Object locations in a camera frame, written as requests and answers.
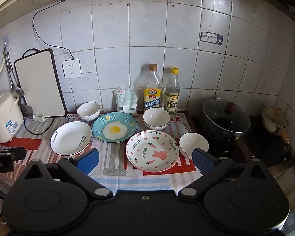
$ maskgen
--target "white bowl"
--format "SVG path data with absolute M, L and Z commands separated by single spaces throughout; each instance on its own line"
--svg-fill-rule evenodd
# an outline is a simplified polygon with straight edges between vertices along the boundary
M 143 122 L 151 130 L 163 130 L 168 126 L 170 119 L 169 113 L 158 107 L 150 108 L 143 114 Z
M 193 132 L 183 134 L 179 139 L 179 150 L 183 156 L 192 160 L 192 152 L 194 148 L 201 148 L 205 152 L 208 151 L 208 141 L 201 135 Z
M 96 102 L 87 102 L 79 106 L 77 113 L 83 121 L 92 121 L 97 118 L 101 106 Z

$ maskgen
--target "plate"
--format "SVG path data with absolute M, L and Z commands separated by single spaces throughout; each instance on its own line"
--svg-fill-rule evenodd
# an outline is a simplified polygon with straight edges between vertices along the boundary
M 129 139 L 126 155 L 132 165 L 146 172 L 161 172 L 175 165 L 179 157 L 175 139 L 162 131 L 141 131 Z
M 93 135 L 106 143 L 120 143 L 131 137 L 138 124 L 125 112 L 110 112 L 98 117 L 94 122 Z
M 92 129 L 82 121 L 71 121 L 60 126 L 51 136 L 51 149 L 59 155 L 75 155 L 90 143 Z

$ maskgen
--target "bottle label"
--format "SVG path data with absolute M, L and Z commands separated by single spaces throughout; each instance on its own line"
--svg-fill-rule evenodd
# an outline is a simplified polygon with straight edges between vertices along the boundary
M 144 90 L 144 111 L 152 107 L 159 107 L 161 98 L 161 89 Z
M 165 110 L 168 113 L 176 113 L 178 108 L 179 94 L 165 92 Z

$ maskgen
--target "bowl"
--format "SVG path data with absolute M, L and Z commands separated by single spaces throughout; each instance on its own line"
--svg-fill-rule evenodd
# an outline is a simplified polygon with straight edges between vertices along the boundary
M 164 109 L 153 107 L 143 114 L 143 122 L 151 130 L 163 130 L 169 124 L 171 116 Z
M 162 131 L 146 130 L 133 135 L 126 144 L 126 155 L 132 165 L 146 172 L 170 169 L 178 160 L 178 145 Z
M 193 132 L 183 134 L 180 137 L 179 150 L 189 160 L 192 160 L 192 152 L 197 147 L 207 152 L 209 147 L 208 141 L 203 136 Z
M 77 113 L 83 121 L 92 121 L 97 118 L 101 106 L 96 102 L 87 102 L 79 106 Z

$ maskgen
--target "pink bunny plate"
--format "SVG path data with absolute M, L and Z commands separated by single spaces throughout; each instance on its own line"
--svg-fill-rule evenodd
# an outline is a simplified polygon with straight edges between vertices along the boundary
M 155 130 L 133 135 L 126 145 L 126 155 L 134 167 L 147 172 L 161 172 L 175 165 L 178 145 L 171 136 Z

